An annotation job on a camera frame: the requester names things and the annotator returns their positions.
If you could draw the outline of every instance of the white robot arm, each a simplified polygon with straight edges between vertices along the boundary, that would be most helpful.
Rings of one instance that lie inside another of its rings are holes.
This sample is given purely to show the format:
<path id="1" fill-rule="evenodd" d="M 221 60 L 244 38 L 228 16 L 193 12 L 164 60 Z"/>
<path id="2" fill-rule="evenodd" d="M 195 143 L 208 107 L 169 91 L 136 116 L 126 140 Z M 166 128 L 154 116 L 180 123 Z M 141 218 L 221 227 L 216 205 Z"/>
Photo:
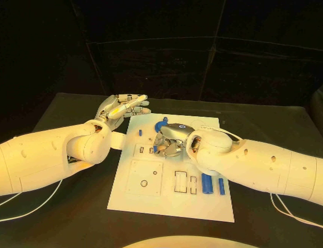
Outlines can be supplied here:
<path id="1" fill-rule="evenodd" d="M 85 124 L 22 135 L 0 144 L 0 195 L 35 190 L 103 162 L 121 149 L 124 117 L 149 114 L 146 95 L 110 96 Z"/>
<path id="2" fill-rule="evenodd" d="M 323 205 L 323 159 L 238 137 L 235 142 L 226 133 L 205 126 L 193 131 L 186 125 L 166 125 L 156 137 L 154 145 L 162 147 L 156 153 L 175 157 L 185 148 L 205 174 L 221 173 L 255 190 Z"/>

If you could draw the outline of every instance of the table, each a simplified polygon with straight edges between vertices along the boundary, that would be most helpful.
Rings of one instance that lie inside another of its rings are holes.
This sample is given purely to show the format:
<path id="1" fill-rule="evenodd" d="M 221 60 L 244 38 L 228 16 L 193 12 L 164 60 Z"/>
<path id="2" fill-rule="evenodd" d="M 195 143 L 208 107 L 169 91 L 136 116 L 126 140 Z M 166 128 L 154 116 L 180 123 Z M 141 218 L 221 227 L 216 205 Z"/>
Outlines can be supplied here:
<path id="1" fill-rule="evenodd" d="M 107 96 L 59 93 L 35 131 L 94 118 Z M 221 128 L 323 158 L 323 137 L 304 108 L 150 99 L 154 113 L 218 117 Z M 128 119 L 118 127 L 127 132 Z M 258 247 L 323 247 L 323 229 L 277 212 L 270 194 L 229 182 L 235 223 L 107 210 L 121 151 L 62 182 L 46 205 L 22 219 L 0 223 L 0 247 L 121 247 L 170 235 L 218 237 Z M 0 207 L 0 218 L 29 212 L 56 184 L 23 193 Z M 296 216 L 323 224 L 323 207 L 283 196 Z"/>

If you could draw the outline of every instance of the black backdrop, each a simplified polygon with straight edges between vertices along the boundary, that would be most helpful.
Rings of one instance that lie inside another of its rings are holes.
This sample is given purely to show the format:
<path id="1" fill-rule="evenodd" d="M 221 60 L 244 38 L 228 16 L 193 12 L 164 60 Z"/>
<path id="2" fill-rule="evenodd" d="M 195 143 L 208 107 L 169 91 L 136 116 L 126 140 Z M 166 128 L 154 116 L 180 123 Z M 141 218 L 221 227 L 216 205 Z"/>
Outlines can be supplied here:
<path id="1" fill-rule="evenodd" d="M 0 0 L 0 142 L 61 91 L 306 105 L 322 84 L 322 0 Z"/>

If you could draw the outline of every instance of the small blue object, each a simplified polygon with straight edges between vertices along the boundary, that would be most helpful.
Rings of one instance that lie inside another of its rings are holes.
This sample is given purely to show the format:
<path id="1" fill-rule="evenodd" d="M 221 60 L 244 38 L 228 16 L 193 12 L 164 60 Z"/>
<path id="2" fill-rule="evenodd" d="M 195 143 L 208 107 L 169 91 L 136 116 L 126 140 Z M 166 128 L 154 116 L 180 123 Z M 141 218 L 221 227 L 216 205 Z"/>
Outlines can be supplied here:
<path id="1" fill-rule="evenodd" d="M 163 121 L 160 121 L 160 122 L 156 123 L 156 127 L 154 127 L 156 132 L 159 132 L 162 126 L 166 126 L 166 125 L 167 125 L 167 117 L 163 118 Z"/>
<path id="2" fill-rule="evenodd" d="M 219 194 L 225 195 L 224 178 L 219 178 Z"/>
<path id="3" fill-rule="evenodd" d="M 203 173 L 201 174 L 201 184 L 203 194 L 213 194 L 212 177 Z"/>

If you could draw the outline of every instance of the white board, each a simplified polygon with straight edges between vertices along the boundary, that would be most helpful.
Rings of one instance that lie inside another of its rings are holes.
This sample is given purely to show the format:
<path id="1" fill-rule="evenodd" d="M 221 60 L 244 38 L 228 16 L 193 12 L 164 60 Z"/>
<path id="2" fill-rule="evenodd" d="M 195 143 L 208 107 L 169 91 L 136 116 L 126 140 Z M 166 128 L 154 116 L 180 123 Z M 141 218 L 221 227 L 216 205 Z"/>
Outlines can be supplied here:
<path id="1" fill-rule="evenodd" d="M 107 209 L 235 222 L 226 178 L 212 177 L 213 194 L 203 194 L 202 173 L 190 164 L 186 152 L 175 158 L 150 153 L 154 125 L 164 116 L 169 123 L 195 129 L 202 125 L 219 127 L 218 118 L 211 117 L 163 114 L 131 117 Z M 225 195 L 219 194 L 219 178 L 224 178 Z"/>

